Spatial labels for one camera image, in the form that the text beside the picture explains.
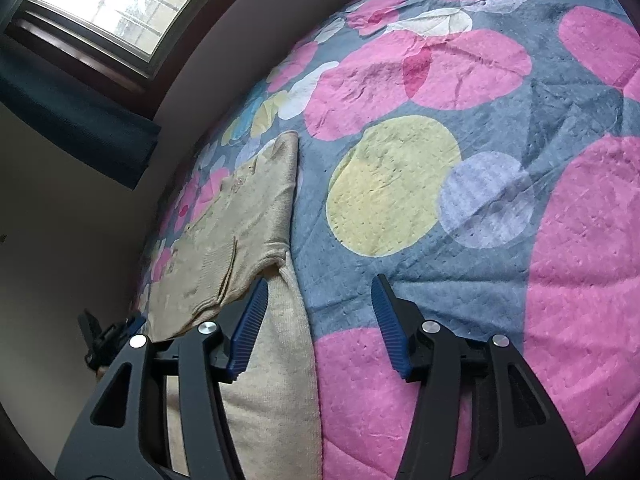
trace curtain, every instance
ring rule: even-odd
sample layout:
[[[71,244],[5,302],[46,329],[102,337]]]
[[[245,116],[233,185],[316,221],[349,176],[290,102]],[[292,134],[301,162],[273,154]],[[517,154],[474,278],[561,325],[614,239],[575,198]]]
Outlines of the curtain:
[[[0,33],[21,1],[0,0]],[[160,131],[7,36],[0,40],[0,102],[62,150],[131,189]]]

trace wooden window frame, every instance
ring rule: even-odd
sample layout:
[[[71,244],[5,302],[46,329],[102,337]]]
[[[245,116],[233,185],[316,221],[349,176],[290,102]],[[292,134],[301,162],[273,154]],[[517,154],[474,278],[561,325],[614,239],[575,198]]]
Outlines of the wooden window frame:
[[[33,0],[20,6],[5,33],[125,108],[153,119],[193,51],[235,1],[189,0],[151,56]]]

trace silver screw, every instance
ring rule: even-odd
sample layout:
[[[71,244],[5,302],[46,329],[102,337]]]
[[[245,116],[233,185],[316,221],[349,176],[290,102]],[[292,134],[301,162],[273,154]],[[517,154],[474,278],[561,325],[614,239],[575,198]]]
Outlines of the silver screw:
[[[427,334],[435,334],[440,331],[440,325],[435,321],[425,321],[422,324],[422,331]]]
[[[198,327],[198,332],[201,334],[213,334],[218,329],[218,326],[213,321],[205,321]]]
[[[491,338],[491,341],[494,342],[494,345],[499,346],[500,348],[504,348],[505,346],[509,346],[509,338],[502,334],[496,334]]]
[[[144,345],[146,345],[146,337],[142,334],[137,334],[129,339],[129,345],[132,348],[142,348]]]

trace yellow circle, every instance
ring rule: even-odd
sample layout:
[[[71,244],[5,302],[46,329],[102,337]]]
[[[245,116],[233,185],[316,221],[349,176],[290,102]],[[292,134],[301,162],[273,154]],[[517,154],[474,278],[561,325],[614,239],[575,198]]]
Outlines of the yellow circle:
[[[331,231],[362,256],[415,244],[437,222],[440,186],[459,162],[456,139],[434,119],[405,116],[368,128],[329,182]]]

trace polka dot bedsheet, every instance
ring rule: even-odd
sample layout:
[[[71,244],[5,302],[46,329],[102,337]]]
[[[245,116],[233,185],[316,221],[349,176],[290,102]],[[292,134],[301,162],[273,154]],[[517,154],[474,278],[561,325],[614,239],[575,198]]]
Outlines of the polka dot bedsheet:
[[[412,420],[417,386],[370,305],[378,272],[460,336],[507,334],[591,470],[640,400],[639,67],[616,0],[354,0],[207,134],[138,307],[221,180],[296,130],[324,478],[392,478]]]

